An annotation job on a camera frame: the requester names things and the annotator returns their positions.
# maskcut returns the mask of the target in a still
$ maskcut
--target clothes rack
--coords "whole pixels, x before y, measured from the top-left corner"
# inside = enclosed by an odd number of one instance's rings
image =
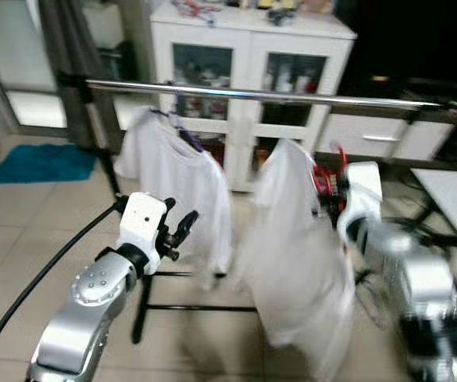
[[[432,102],[417,102],[401,99],[376,99],[376,98],[356,98],[344,97],[337,95],[318,95],[318,94],[291,94],[282,92],[262,92],[245,89],[227,89],[227,88],[210,88],[190,85],[172,85],[172,84],[144,84],[139,82],[97,80],[89,78],[76,77],[76,85],[83,88],[84,91],[89,89],[91,92],[109,91],[109,92],[132,92],[132,93],[165,93],[171,95],[181,94],[182,96],[200,96],[221,99],[248,99],[258,100],[268,103],[287,103],[287,104],[323,104],[323,105],[340,105],[340,106],[363,106],[363,107],[385,107],[409,111],[408,124],[411,125],[417,119],[418,114],[424,110],[441,110],[445,108],[457,108],[457,104],[443,105]],[[103,131],[100,126],[101,121],[96,118],[96,110],[93,110],[93,103],[85,105],[89,108],[89,115],[92,118],[94,133]],[[120,187],[116,180],[113,164],[103,161],[104,171],[107,174],[111,184],[112,192],[115,199],[121,197]],[[142,340],[143,327],[148,310],[207,310],[207,311],[236,311],[236,312],[256,312],[254,307],[250,306],[207,306],[207,305],[162,305],[150,304],[150,293],[154,277],[190,277],[190,272],[157,272],[155,275],[146,275],[142,278],[143,292],[141,294],[139,308],[132,329],[131,340],[138,344]],[[224,278],[224,274],[216,274],[217,279]]]

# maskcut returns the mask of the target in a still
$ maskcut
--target glass cabinet door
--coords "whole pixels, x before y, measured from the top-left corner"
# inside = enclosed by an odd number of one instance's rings
[[[316,93],[326,57],[269,53],[261,87],[265,91],[296,94]],[[311,106],[264,103],[260,122],[306,126]]]
[[[174,43],[172,50],[177,85],[230,86],[232,49]],[[228,113],[228,100],[178,97],[178,114],[183,117],[226,120]]]

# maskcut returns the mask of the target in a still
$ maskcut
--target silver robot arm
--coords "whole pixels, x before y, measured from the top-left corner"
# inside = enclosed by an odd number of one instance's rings
[[[381,222],[381,182],[375,163],[347,167],[347,206],[337,230],[388,286],[408,347],[413,380],[457,382],[457,288],[444,257]]]
[[[66,303],[55,314],[30,362],[27,379],[36,382],[86,382],[94,377],[108,330],[123,310],[142,275],[156,272],[161,258],[177,259],[174,250],[198,217],[188,214],[171,235],[165,225],[173,199],[160,201],[131,194],[120,224],[118,249],[107,248],[76,275]]]

